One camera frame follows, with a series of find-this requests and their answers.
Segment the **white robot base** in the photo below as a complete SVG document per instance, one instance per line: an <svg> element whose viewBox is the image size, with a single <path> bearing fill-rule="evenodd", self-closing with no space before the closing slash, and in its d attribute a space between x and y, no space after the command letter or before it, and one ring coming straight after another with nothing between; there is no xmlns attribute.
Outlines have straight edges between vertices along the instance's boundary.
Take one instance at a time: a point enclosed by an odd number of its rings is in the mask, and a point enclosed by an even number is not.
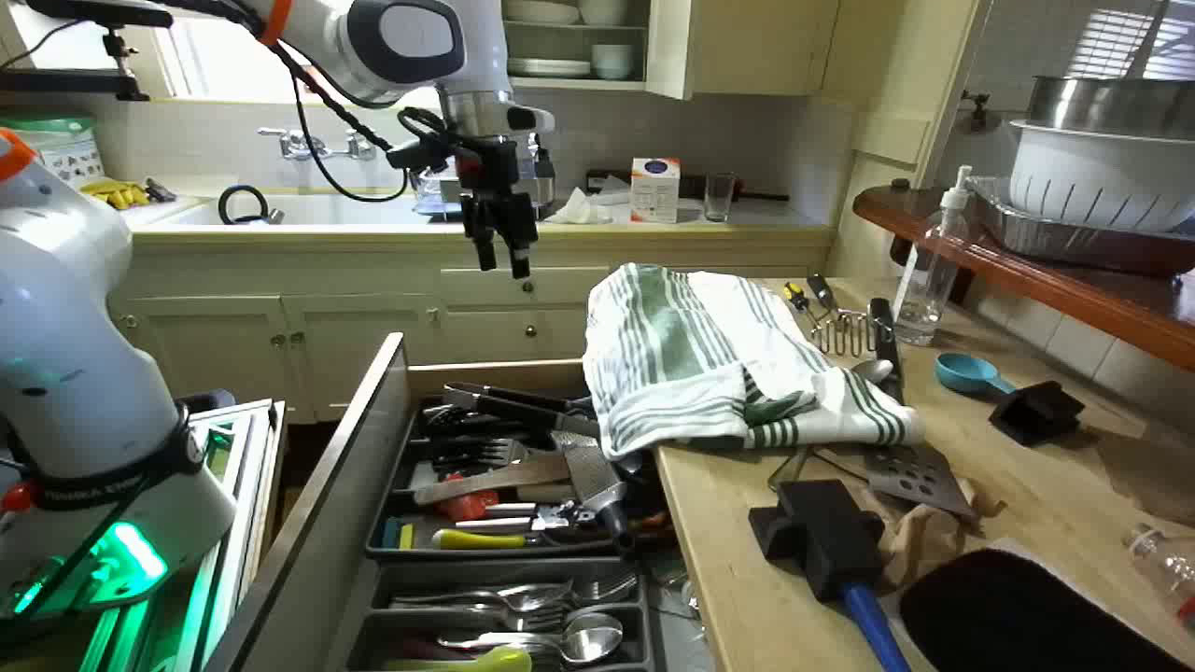
<svg viewBox="0 0 1195 672"><path fill-rule="evenodd" d="M233 525L187 407L108 317L128 220L0 132L0 415L24 503L3 510L3 625L154 592Z"/></svg>

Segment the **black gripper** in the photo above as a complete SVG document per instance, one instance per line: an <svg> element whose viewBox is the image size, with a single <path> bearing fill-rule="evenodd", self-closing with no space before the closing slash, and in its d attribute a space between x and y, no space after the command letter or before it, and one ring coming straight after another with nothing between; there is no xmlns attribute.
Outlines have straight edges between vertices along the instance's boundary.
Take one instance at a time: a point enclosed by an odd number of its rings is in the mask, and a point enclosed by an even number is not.
<svg viewBox="0 0 1195 672"><path fill-rule="evenodd" d="M400 108L406 144L388 153L405 172L446 172L459 179L459 214L481 272L496 270L493 235L507 241L510 280L530 276L530 241L539 240L533 203L520 159L520 143L504 134L467 134L442 112Z"/></svg>

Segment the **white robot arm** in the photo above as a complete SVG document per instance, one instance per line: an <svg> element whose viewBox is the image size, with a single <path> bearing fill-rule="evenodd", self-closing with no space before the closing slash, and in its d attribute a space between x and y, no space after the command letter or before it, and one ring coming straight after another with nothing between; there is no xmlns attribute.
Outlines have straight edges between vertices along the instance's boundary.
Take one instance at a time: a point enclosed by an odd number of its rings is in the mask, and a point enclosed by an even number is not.
<svg viewBox="0 0 1195 672"><path fill-rule="evenodd" d="M223 20L268 50L319 96L392 108L406 89L433 86L442 112L400 108L416 134L392 148L344 103L332 112L366 134L392 167L459 167L462 230L481 270L507 246L517 280L530 276L539 214L523 172L523 138L558 127L549 108L520 103L507 79L502 0L24 0L60 23L169 28L179 12Z"/></svg>

